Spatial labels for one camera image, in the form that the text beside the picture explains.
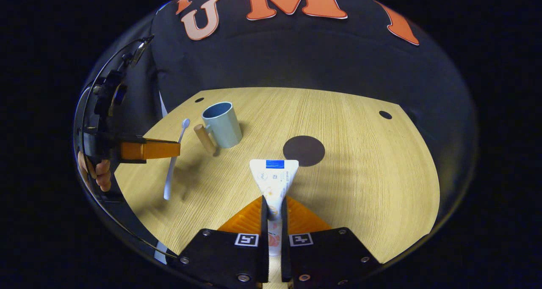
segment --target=mug handle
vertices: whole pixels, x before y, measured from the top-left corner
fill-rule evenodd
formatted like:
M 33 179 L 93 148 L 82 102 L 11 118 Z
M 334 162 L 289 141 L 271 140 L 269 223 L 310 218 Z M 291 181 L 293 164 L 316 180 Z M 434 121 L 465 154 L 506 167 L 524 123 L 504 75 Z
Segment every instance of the mug handle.
M 194 131 L 196 132 L 196 135 L 198 136 L 199 141 L 202 143 L 205 150 L 207 150 L 208 153 L 214 154 L 216 152 L 216 147 L 213 144 L 213 141 L 211 141 L 211 138 L 209 138 L 209 132 L 207 131 L 210 129 L 210 126 L 203 127 L 203 125 L 198 124 L 194 127 Z

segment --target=white toothpaste tube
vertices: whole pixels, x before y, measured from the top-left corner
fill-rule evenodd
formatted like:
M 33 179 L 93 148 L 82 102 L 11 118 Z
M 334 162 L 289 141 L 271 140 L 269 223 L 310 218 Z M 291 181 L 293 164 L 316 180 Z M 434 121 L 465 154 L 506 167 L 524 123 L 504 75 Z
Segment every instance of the white toothpaste tube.
M 282 241 L 282 201 L 299 168 L 297 160 L 251 160 L 250 170 L 267 201 L 269 255 L 278 256 Z

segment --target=hand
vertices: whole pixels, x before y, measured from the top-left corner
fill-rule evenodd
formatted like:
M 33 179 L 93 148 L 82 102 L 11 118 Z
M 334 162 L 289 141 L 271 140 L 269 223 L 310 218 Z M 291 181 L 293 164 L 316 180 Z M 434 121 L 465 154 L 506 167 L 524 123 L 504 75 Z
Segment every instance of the hand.
M 77 162 L 79 164 L 79 169 L 83 174 L 83 179 L 88 184 L 88 170 L 85 167 L 85 160 L 83 160 L 82 152 L 77 153 Z M 94 167 L 92 166 L 91 161 L 88 159 L 88 157 L 87 163 L 88 167 L 90 168 L 91 177 L 93 179 L 96 179 L 96 183 L 100 185 L 100 189 L 102 191 L 109 191 L 111 188 L 111 172 L 109 170 L 111 162 L 109 160 L 102 160 L 102 162 L 96 165 L 96 170 L 94 170 Z

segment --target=black background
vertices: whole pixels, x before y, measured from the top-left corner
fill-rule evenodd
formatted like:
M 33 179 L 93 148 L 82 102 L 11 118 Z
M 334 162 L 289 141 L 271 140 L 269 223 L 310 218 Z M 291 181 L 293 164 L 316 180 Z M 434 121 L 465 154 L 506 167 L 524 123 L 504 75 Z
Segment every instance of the black background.
M 14 28 L 5 28 L 13 32 L 6 39 L 11 78 L 4 113 L 22 116 L 6 121 L 6 146 L 16 154 L 6 159 L 5 183 L 19 192 L 5 200 L 13 209 L 4 216 L 8 283 L 185 287 L 105 229 L 77 184 L 69 148 L 76 98 L 96 59 L 167 1 L 6 0 Z M 481 159 L 445 226 L 365 285 L 538 287 L 540 0 L 379 1 L 431 34 L 463 74 L 478 107 Z

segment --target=wooden table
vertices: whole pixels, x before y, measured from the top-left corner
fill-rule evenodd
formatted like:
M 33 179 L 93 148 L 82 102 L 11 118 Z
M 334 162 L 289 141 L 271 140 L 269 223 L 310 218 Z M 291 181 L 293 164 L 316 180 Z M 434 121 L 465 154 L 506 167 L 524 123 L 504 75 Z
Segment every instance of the wooden table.
M 232 102 L 243 133 L 233 148 L 207 154 L 192 128 L 203 110 Z M 379 114 L 385 111 L 392 119 Z M 439 181 L 420 133 L 396 104 L 336 92 L 296 88 L 201 91 L 169 113 L 146 138 L 177 140 L 189 118 L 172 180 L 163 199 L 170 159 L 121 164 L 117 182 L 130 208 L 177 254 L 199 229 L 217 229 L 259 197 L 251 159 L 284 159 L 284 143 L 310 135 L 325 146 L 317 165 L 300 167 L 288 194 L 331 227 L 349 227 L 381 263 L 428 234 L 439 209 Z M 266 288 L 280 282 L 270 259 Z

